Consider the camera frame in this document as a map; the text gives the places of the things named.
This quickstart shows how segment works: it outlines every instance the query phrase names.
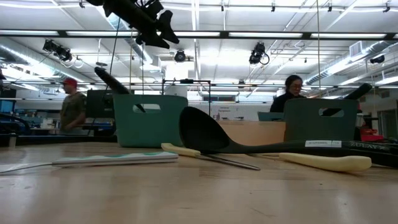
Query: wooden table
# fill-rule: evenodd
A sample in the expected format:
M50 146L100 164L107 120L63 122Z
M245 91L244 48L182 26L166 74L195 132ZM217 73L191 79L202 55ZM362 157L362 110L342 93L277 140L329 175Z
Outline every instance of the wooden table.
M0 148L0 164L139 152L111 143ZM230 155L262 168L194 158L178 163L59 169L0 176L0 223L397 223L398 170L339 174Z

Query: red object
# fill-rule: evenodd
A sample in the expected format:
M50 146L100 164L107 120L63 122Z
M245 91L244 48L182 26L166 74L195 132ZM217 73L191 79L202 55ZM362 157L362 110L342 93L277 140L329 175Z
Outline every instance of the red object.
M361 140L362 141L377 141L377 140L383 140L383 136L374 136L374 135L361 135Z
M64 84L64 85L71 85L71 86L77 88L77 81L74 80L74 79L72 79L72 78L66 78L66 79L63 81L63 84Z

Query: man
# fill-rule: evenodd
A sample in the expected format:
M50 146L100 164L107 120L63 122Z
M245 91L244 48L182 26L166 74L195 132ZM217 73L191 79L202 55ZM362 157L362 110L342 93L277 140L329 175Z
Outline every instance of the man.
M62 103L60 134L84 134L79 125L86 120L86 96L77 91L77 81L67 78L63 89L68 94Z

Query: black spatula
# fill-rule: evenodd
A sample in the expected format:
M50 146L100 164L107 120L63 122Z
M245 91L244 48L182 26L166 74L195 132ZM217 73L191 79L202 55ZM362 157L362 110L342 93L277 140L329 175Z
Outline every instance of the black spatula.
M234 142L223 128L199 109L186 107L180 115L180 135L185 147L205 154L258 154L293 152L315 156L366 156L375 164L397 167L397 148L382 144L368 144L355 141L338 141L339 147L308 147L307 141L291 141L263 146L244 146Z

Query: camouflage shirt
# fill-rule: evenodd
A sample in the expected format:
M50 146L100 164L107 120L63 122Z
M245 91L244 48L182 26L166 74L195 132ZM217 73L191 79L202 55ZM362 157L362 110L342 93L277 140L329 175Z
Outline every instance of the camouflage shirt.
M82 93L75 93L65 97L61 109L61 129L70 124L86 111L86 96Z

